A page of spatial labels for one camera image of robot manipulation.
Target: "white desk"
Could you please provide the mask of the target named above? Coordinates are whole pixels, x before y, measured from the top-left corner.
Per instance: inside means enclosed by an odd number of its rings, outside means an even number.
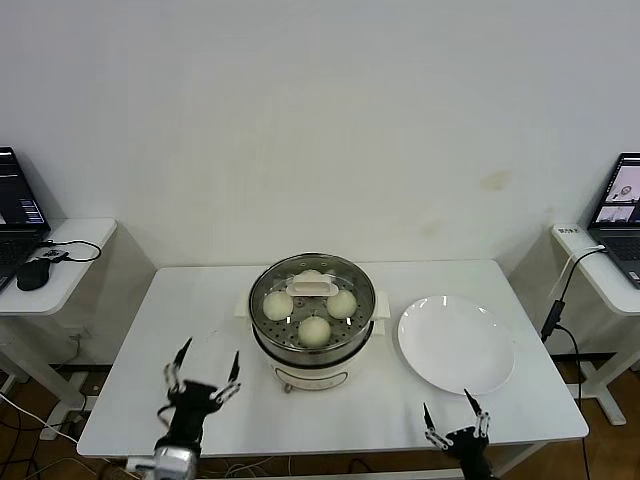
[[[598,245],[591,236],[576,224],[554,225],[553,237],[568,255],[586,253],[587,247]],[[605,254],[590,255],[578,265],[588,282],[602,297],[605,304],[619,315],[640,315],[640,290],[620,272]],[[618,353],[597,371],[591,362],[581,362],[582,373],[587,379],[582,384],[584,398],[596,398],[612,425],[624,425],[627,420],[618,407],[607,385],[640,360],[640,345],[634,337],[624,338]],[[574,398],[578,396],[577,385],[570,385]]]
[[[419,298],[437,294],[458,294],[486,305],[503,318],[515,340],[512,378],[497,392],[478,398],[492,415],[491,442],[521,445],[498,473],[546,442],[587,435],[575,402],[495,262],[361,267],[376,288],[389,295],[392,321],[387,335],[371,340],[368,366],[347,384],[289,395],[246,324],[233,317],[241,295],[265,267],[160,270],[120,349],[78,452],[99,457],[152,453],[165,433],[156,419],[156,410],[166,399],[162,368],[190,336],[194,341],[183,364],[183,378],[222,384],[235,350],[240,350],[242,389],[206,420],[205,457],[432,448],[424,437],[423,401],[444,433],[475,420],[464,397],[423,381],[397,349],[395,329],[402,311]]]
[[[103,247],[116,228],[112,218],[67,219],[52,221],[49,238],[58,242],[85,240]],[[86,245],[65,245],[59,247],[72,257],[88,258],[96,254],[95,249]],[[61,402],[49,417],[51,423],[58,423],[73,407],[81,407],[84,397],[78,391],[86,378],[86,373],[76,373],[67,382],[40,358],[27,342],[14,331],[13,323],[20,322],[20,315],[52,315],[59,311],[87,272],[91,262],[63,262],[53,265],[47,284],[31,292],[23,292],[16,286],[16,279],[0,292],[0,359],[2,366],[12,375],[2,388],[6,393],[14,380],[25,380],[32,376],[51,391]],[[87,409],[91,409],[95,398],[89,398]],[[41,438],[51,438],[50,431],[43,431]]]

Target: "laptop keyboard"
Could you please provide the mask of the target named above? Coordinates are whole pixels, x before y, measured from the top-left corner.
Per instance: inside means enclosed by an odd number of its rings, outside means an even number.
[[[640,260],[639,237],[609,237],[606,246],[620,260]]]
[[[0,240],[0,265],[17,265],[33,246],[33,239]]]

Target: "white cable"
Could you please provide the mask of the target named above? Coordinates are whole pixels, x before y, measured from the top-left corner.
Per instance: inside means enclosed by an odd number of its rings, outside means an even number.
[[[73,457],[62,457],[62,458],[59,458],[58,460],[56,460],[55,462],[51,462],[49,465],[46,465],[46,466],[42,467],[42,468],[41,468],[41,469],[39,469],[38,471],[33,472],[31,475],[28,475],[28,476],[24,477],[22,480],[29,480],[30,478],[35,477],[35,476],[36,476],[36,475],[38,475],[39,473],[42,473],[42,472],[44,472],[45,470],[48,470],[48,469],[50,469],[51,467],[54,467],[54,466],[56,466],[56,465],[58,465],[59,463],[62,463],[62,462],[75,462],[75,463],[77,463],[78,465],[80,465],[81,467],[83,467],[83,468],[85,468],[86,470],[88,470],[89,472],[91,472],[91,474],[92,474],[93,476],[97,476],[97,475],[98,475],[98,474],[97,474],[97,473],[96,473],[96,472],[95,472],[91,467],[89,467],[89,465],[85,465],[85,464],[84,464],[84,463],[82,463],[80,460],[78,460],[78,459],[76,459],[76,458],[73,458]]]
[[[553,287],[551,287],[551,290],[549,290],[549,293],[547,294],[547,296],[545,297],[545,299],[542,302],[542,306],[539,308],[536,308],[536,311],[533,315],[533,324],[537,325],[536,321],[538,320],[538,315],[540,313],[540,310],[543,308],[548,308],[548,301],[551,298],[551,296],[553,295],[553,292],[556,291],[556,288],[558,288],[558,285],[560,284],[560,281],[562,280],[562,277],[564,277],[565,272],[567,271],[567,268],[569,268],[569,264],[571,263],[571,260],[576,260],[578,258],[578,256],[582,255],[584,252],[588,251],[588,250],[604,250],[605,247],[604,245],[598,245],[596,247],[585,247],[577,252],[572,253],[571,255],[569,255],[569,258],[567,258],[567,261],[564,264],[564,267],[562,267],[562,271],[560,272],[560,276],[558,277],[558,280],[556,280],[556,283],[553,284]]]
[[[249,469],[251,470],[251,467],[257,467],[258,465],[262,465],[264,463],[267,463],[269,460],[273,460],[274,457],[269,457],[265,460],[261,460],[259,462],[256,463],[252,463],[251,465],[243,465],[243,464],[236,464],[236,465],[232,465],[231,467],[229,467],[229,470],[227,470],[227,473],[225,474],[225,478],[227,478],[229,475],[231,474],[235,474],[238,473],[241,470],[245,470],[245,469]]]
[[[9,405],[13,406],[14,408],[17,408],[17,409],[18,409],[18,410],[20,410],[22,413],[25,413],[25,414],[29,415],[29,416],[30,416],[30,417],[32,417],[32,418],[35,418],[36,420],[38,420],[42,425],[44,425],[44,426],[45,426],[45,427],[47,427],[48,429],[53,430],[53,431],[54,431],[54,432],[56,432],[58,435],[60,435],[60,436],[62,436],[62,437],[64,437],[64,438],[67,438],[67,439],[71,440],[71,441],[72,441],[73,443],[75,443],[76,445],[78,444],[78,441],[77,441],[75,438],[72,438],[72,437],[70,437],[69,435],[66,435],[66,434],[62,433],[60,430],[56,430],[55,428],[53,428],[51,425],[49,425],[47,422],[45,422],[44,420],[42,420],[42,419],[41,419],[40,417],[38,417],[37,415],[34,415],[34,414],[33,414],[33,413],[31,413],[31,412],[28,412],[27,410],[25,410],[25,409],[24,409],[24,408],[22,408],[22,407],[19,407],[18,405],[16,405],[15,403],[13,403],[11,400],[9,400],[9,399],[7,398],[7,396],[6,396],[4,393],[0,392],[0,397],[4,398],[4,400],[5,400]],[[123,473],[125,473],[125,474],[126,474],[126,475],[128,475],[128,476],[130,476],[131,478],[135,478],[136,480],[140,480],[137,476],[135,476],[135,475],[134,475],[134,474],[132,474],[131,472],[127,472],[124,468],[119,467],[118,465],[114,464],[113,462],[111,462],[111,461],[110,461],[109,459],[107,459],[107,458],[101,458],[100,460],[103,460],[103,461],[107,462],[108,464],[110,464],[110,465],[112,465],[114,468],[117,468],[118,470],[122,471]],[[49,465],[48,465],[47,467],[45,467],[45,468],[52,467],[52,466],[53,466],[53,465],[55,465],[56,463],[58,463],[58,462],[51,463],[51,464],[49,464]]]
[[[562,268],[562,272],[560,272],[560,276],[558,277],[558,280],[556,280],[556,283],[553,284],[553,287],[551,287],[551,291],[549,292],[549,295],[547,295],[547,300],[549,299],[549,297],[553,295],[553,292],[555,292],[556,288],[558,288],[558,285],[560,284],[562,277],[564,277],[564,274],[567,271],[567,268],[569,268],[569,264],[571,263],[571,260],[575,260],[578,256],[582,255],[584,252],[588,250],[604,250],[605,248],[606,247],[604,245],[598,245],[597,247],[586,247],[578,252],[574,252],[571,255],[569,255],[569,258],[567,258],[567,261],[565,262],[564,267]]]
[[[17,409],[18,409],[18,410],[20,410],[22,413],[26,413],[26,414],[27,414],[27,415],[29,415],[30,417],[35,418],[35,419],[36,419],[36,420],[38,420],[41,424],[43,424],[45,427],[49,428],[50,430],[53,430],[53,431],[54,431],[54,432],[56,432],[58,435],[61,435],[61,436],[65,437],[65,438],[68,438],[69,440],[71,440],[71,441],[72,441],[73,443],[75,443],[76,445],[78,444],[78,441],[77,441],[75,438],[70,437],[69,435],[66,435],[66,434],[62,433],[62,432],[61,432],[61,431],[59,431],[59,430],[56,430],[55,428],[53,428],[51,425],[49,425],[47,422],[45,422],[44,420],[42,420],[42,419],[41,419],[40,417],[38,417],[37,415],[34,415],[33,413],[26,411],[26,410],[25,410],[24,408],[22,408],[22,407],[19,407],[18,405],[16,405],[15,403],[13,403],[11,400],[9,400],[9,399],[7,398],[7,396],[6,396],[4,393],[0,392],[0,397],[4,398],[4,400],[5,400],[9,405],[12,405],[14,408],[17,408]]]

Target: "cable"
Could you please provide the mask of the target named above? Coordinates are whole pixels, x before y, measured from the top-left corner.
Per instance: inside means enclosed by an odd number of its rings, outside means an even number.
[[[45,422],[44,420],[42,420],[42,419],[41,419],[40,417],[38,417],[37,415],[34,415],[33,413],[28,412],[28,411],[27,411],[27,410],[25,410],[24,408],[19,407],[18,405],[16,405],[15,403],[13,403],[11,400],[9,400],[9,399],[7,398],[7,396],[6,396],[4,393],[0,392],[0,397],[4,398],[4,399],[5,399],[5,401],[6,401],[9,405],[12,405],[14,408],[16,408],[16,409],[20,410],[22,413],[26,413],[26,414],[27,414],[27,415],[29,415],[30,417],[35,418],[35,419],[36,419],[36,420],[38,420],[41,424],[43,424],[45,427],[49,428],[50,430],[53,430],[53,431],[54,431],[54,432],[56,432],[58,435],[60,435],[60,436],[62,436],[62,437],[65,437],[65,438],[68,438],[68,439],[69,439],[69,440],[71,440],[73,443],[76,443],[76,444],[78,443],[78,441],[77,441],[75,438],[72,438],[72,437],[70,437],[69,435],[67,435],[67,434],[65,434],[65,433],[62,433],[61,431],[56,430],[55,428],[53,428],[51,425],[49,425],[47,422]]]
[[[40,444],[40,435],[36,436],[36,444],[33,446],[33,450],[31,450],[31,456],[29,457],[29,463],[27,464],[27,475],[29,475],[29,469],[31,468],[31,464],[33,463],[33,466],[35,467],[34,470],[36,471],[36,475],[38,476],[38,480],[42,480],[40,478],[40,467],[38,466],[38,463],[36,462],[36,452],[38,451],[38,445]]]
[[[355,466],[356,463],[359,463],[360,465],[362,465],[367,470],[367,473],[373,473],[373,468],[371,468],[365,461],[360,460],[359,458],[351,459],[351,461],[349,462],[349,468],[347,470],[347,473],[353,473],[353,467]]]
[[[243,465],[243,464],[240,464],[240,463],[238,463],[236,465],[232,465],[227,470],[227,473],[224,474],[224,478],[229,478],[229,475],[236,474],[236,473],[238,473],[238,472],[240,472],[242,470],[246,470],[246,469],[249,469],[249,471],[252,473],[252,475],[255,476],[255,474],[251,470],[251,467],[257,467],[259,465],[263,465],[263,464],[267,463],[268,461],[273,460],[273,458],[274,457],[269,457],[269,458],[267,458],[265,460],[261,460],[261,461],[256,462],[256,463],[252,463],[251,465]]]
[[[553,292],[555,292],[556,288],[560,284],[560,281],[562,280],[562,277],[564,277],[564,273],[567,271],[567,268],[569,267],[571,260],[575,259],[575,257],[577,257],[581,252],[585,252],[587,250],[600,251],[600,250],[604,250],[605,248],[606,247],[604,245],[598,245],[596,247],[586,247],[582,249],[580,252],[573,252],[571,255],[569,255],[569,258],[567,258],[567,261],[564,263],[564,267],[562,267],[562,271],[560,272],[560,275],[558,276],[556,283],[554,283],[553,287],[551,287],[551,290],[549,291],[549,295],[547,295],[547,298],[549,298],[551,295],[553,295]]]
[[[51,426],[52,427],[60,427],[62,425],[67,425],[68,423],[75,423],[75,422],[73,420],[69,420],[69,421],[62,422],[62,423],[52,423]],[[16,427],[15,425],[10,425],[10,424],[2,421],[2,420],[0,420],[0,425],[2,425],[3,427],[9,428],[11,430],[20,430],[22,432],[37,432],[37,431],[42,431],[45,428],[47,428],[47,427],[20,428],[20,427]]]
[[[567,277],[567,283],[564,284],[564,289],[562,290],[562,295],[560,296],[560,301],[564,301],[564,296],[567,294],[567,289],[569,288],[569,283],[571,282],[571,277],[573,276],[573,272],[575,271],[576,267],[578,266],[578,264],[580,263],[580,261],[583,258],[587,258],[589,255],[593,255],[594,253],[599,253],[599,252],[605,252],[606,250],[594,250],[593,252],[588,252],[585,253],[584,255],[582,255],[581,257],[578,257],[578,259],[575,261],[575,263],[573,264],[573,267],[571,267],[571,271],[569,272],[569,276]]]
[[[54,368],[54,370],[56,372],[58,370],[60,370],[62,367],[64,367],[65,365],[73,362],[76,358],[78,358],[80,356],[80,337],[76,337],[76,338],[74,338],[74,340],[76,341],[76,352],[73,354],[72,357],[70,357],[69,359],[65,360],[60,365],[58,365],[56,368]]]
[[[87,406],[87,396],[86,396],[86,395],[84,395],[84,394],[82,394],[82,395],[84,396],[84,403],[82,404],[82,410],[81,410],[81,411],[82,411],[82,412],[84,412],[84,409],[85,409],[85,407]],[[49,425],[47,422],[45,422],[44,420],[42,420],[42,419],[41,419],[40,417],[38,417],[37,415],[34,415],[33,413],[31,413],[31,412],[29,412],[29,411],[25,410],[25,409],[24,409],[24,408],[22,408],[22,407],[19,407],[18,405],[16,405],[15,403],[13,403],[11,400],[9,400],[9,399],[7,398],[7,396],[6,396],[4,393],[0,392],[0,397],[4,398],[4,399],[5,399],[5,401],[6,401],[9,405],[13,406],[14,408],[16,408],[17,410],[19,410],[20,412],[22,412],[22,413],[26,413],[26,414],[27,414],[27,415],[29,415],[30,417],[35,418],[37,421],[39,421],[41,424],[43,424],[46,428],[49,428],[50,430],[53,430],[54,432],[56,432],[56,433],[57,433],[58,435],[60,435],[61,437],[64,437],[64,438],[66,438],[66,439],[68,439],[68,440],[71,440],[71,441],[72,441],[73,443],[75,443],[76,445],[78,444],[78,440],[76,440],[76,439],[75,439],[75,438],[73,438],[73,437],[70,437],[69,435],[67,435],[67,434],[65,434],[65,433],[62,433],[62,432],[61,432],[61,431],[59,431],[59,430],[56,430],[55,428],[53,428],[53,426]],[[130,476],[131,478],[135,478],[136,480],[140,480],[140,479],[139,479],[139,477],[137,477],[136,475],[132,474],[131,472],[127,472],[124,468],[119,467],[118,465],[114,464],[113,462],[111,462],[111,461],[110,461],[109,459],[107,459],[107,458],[101,458],[100,460],[103,460],[103,461],[107,462],[108,464],[110,464],[110,465],[112,465],[113,467],[117,468],[118,470],[122,471],[124,474],[126,474],[126,475]],[[31,475],[29,475],[28,477],[26,477],[24,480],[26,480],[27,478],[31,478],[31,477],[33,477],[34,475],[36,475],[36,474],[40,473],[40,472],[41,472],[41,471],[43,471],[43,470],[46,470],[46,469],[47,469],[47,468],[49,468],[49,467],[52,467],[53,465],[56,465],[57,463],[59,463],[59,462],[54,462],[54,463],[52,463],[52,464],[47,465],[46,467],[44,467],[44,468],[42,468],[42,469],[40,469],[40,470],[36,471],[35,473],[32,473]]]
[[[76,243],[80,243],[83,245],[88,245],[90,247],[95,248],[98,253],[91,258],[71,258],[71,257],[65,257],[63,259],[63,261],[65,262],[78,262],[78,263],[85,263],[85,262],[93,262],[94,260],[99,259],[102,256],[102,249],[96,245],[95,243],[91,243],[91,242],[87,242],[85,240],[71,240],[69,242],[56,242],[54,240],[46,240],[44,242],[40,242],[40,244],[38,244],[39,247],[59,247],[61,245],[73,245]]]
[[[585,253],[581,257],[579,257],[573,266],[571,267],[571,271],[569,272],[569,276],[567,277],[567,281],[564,284],[564,289],[562,290],[562,295],[558,300],[553,302],[549,313],[547,314],[547,318],[542,325],[542,330],[540,331],[540,339],[542,343],[547,341],[547,338],[553,333],[554,328],[560,322],[560,315],[562,315],[562,310],[564,309],[564,296],[567,294],[567,290],[569,289],[569,284],[571,283],[571,278],[573,277],[573,272],[576,271],[576,267],[582,261],[582,259],[587,258],[589,255],[593,255],[594,253],[606,253],[606,250],[594,250],[592,252]]]
[[[22,415],[20,415],[20,412],[17,410],[16,410],[16,414],[18,415],[18,425],[22,427]],[[13,446],[11,447],[11,451],[9,452],[9,456],[7,457],[7,461],[2,466],[2,471],[0,471],[0,479],[2,479],[2,477],[4,476],[4,472],[7,470],[7,467],[11,463],[11,457],[13,457],[13,454],[16,451],[16,447],[18,446],[18,440],[20,439],[21,433],[22,431],[18,430],[18,433],[16,434],[16,438],[13,441]]]
[[[576,351],[576,366],[578,367],[578,410],[582,414],[582,378],[580,377],[580,352],[578,351],[578,342],[576,342],[576,338],[573,336],[568,329],[564,328],[562,325],[556,325],[558,330],[562,330],[571,338],[573,342],[573,348]],[[587,444],[585,442],[584,437],[582,440],[582,460],[584,461],[584,471],[587,474],[587,480],[591,480],[591,472],[589,471],[589,458],[587,457]]]
[[[80,460],[78,460],[76,458],[73,458],[73,457],[62,457],[62,458],[59,458],[58,460],[56,460],[55,462],[51,462],[49,465],[46,465],[46,466],[38,469],[37,471],[35,471],[31,475],[28,475],[28,476],[24,477],[23,480],[29,480],[30,478],[33,478],[36,475],[44,472],[45,470],[49,470],[51,467],[54,467],[54,466],[56,466],[56,465],[58,465],[59,463],[62,463],[62,462],[74,462],[74,463],[77,463],[78,465],[82,466],[85,470],[91,472],[92,475],[94,475],[94,476],[98,475],[93,468],[89,467],[89,465],[86,465],[85,463],[81,462]]]

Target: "black cable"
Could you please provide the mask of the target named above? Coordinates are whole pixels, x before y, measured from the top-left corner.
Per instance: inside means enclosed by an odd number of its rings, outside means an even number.
[[[16,409],[16,413],[18,415],[18,425],[22,427],[22,413],[20,412],[20,410],[17,410],[17,409]],[[18,430],[18,433],[16,434],[16,438],[13,441],[13,446],[11,447],[11,451],[9,452],[9,456],[7,457],[6,462],[2,466],[2,471],[0,471],[0,480],[2,479],[2,477],[4,477],[4,473],[7,470],[7,467],[9,466],[9,462],[11,462],[11,457],[13,457],[13,454],[16,451],[16,447],[18,446],[18,440],[20,440],[21,433],[22,433],[22,430]]]
[[[578,351],[578,342],[576,342],[573,333],[564,328],[562,325],[556,325],[556,328],[569,335],[571,341],[573,342],[573,348],[576,351],[576,366],[578,367],[578,409],[580,410],[580,413],[582,413],[582,378],[580,376],[580,352]],[[584,461],[584,471],[587,474],[587,480],[591,480],[591,472],[589,471],[589,458],[587,457],[587,444],[584,437],[582,438],[582,460]]]
[[[69,423],[75,423],[75,422],[72,421],[72,420],[68,420],[68,421],[62,422],[62,423],[53,423],[53,424],[51,424],[51,426],[52,427],[61,427],[62,425],[67,425]],[[2,420],[0,420],[0,425],[2,425],[3,427],[6,427],[6,428],[10,428],[11,430],[20,430],[21,432],[39,432],[39,431],[47,429],[47,427],[45,427],[45,426],[20,428],[20,427],[16,427],[15,425],[10,425],[10,424],[2,421]]]
[[[367,465],[367,463],[364,460],[360,460],[359,458],[351,459],[351,461],[349,462],[349,468],[347,470],[347,473],[353,473],[353,467],[355,466],[356,463],[359,463],[360,465],[362,465],[367,470],[368,473],[373,473],[373,468]]]
[[[560,301],[564,301],[564,296],[567,293],[567,289],[569,288],[569,282],[571,282],[571,277],[573,276],[573,272],[576,269],[576,267],[578,266],[578,264],[580,263],[580,261],[583,258],[587,258],[589,255],[593,255],[594,253],[606,253],[606,250],[594,250],[592,252],[588,252],[585,253],[584,255],[582,255],[581,257],[579,257],[575,263],[573,264],[573,266],[571,267],[571,271],[569,272],[569,276],[567,277],[567,283],[564,284],[564,289],[562,290],[562,295],[560,296]]]
[[[38,436],[36,437],[36,444],[33,446],[33,450],[31,450],[31,456],[29,457],[29,463],[27,464],[27,474],[25,475],[26,477],[29,476],[29,469],[31,468],[31,464],[34,465],[35,471],[37,472],[38,470],[40,470],[40,468],[38,467],[38,463],[36,462],[36,451],[38,450],[38,445],[40,444],[40,434],[38,434]],[[38,480],[42,480],[40,478],[40,473],[37,473],[36,476],[38,477]]]
[[[39,247],[59,247],[61,245],[73,245],[73,244],[78,244],[78,243],[80,243],[82,245],[88,245],[90,247],[95,248],[98,251],[98,254],[95,255],[94,257],[91,257],[91,258],[65,257],[63,259],[63,261],[65,261],[65,262],[77,262],[77,263],[93,262],[94,260],[97,260],[102,256],[102,249],[98,245],[96,245],[95,243],[87,242],[85,240],[71,240],[69,242],[56,242],[54,240],[45,240],[44,242],[41,242],[38,246]]]

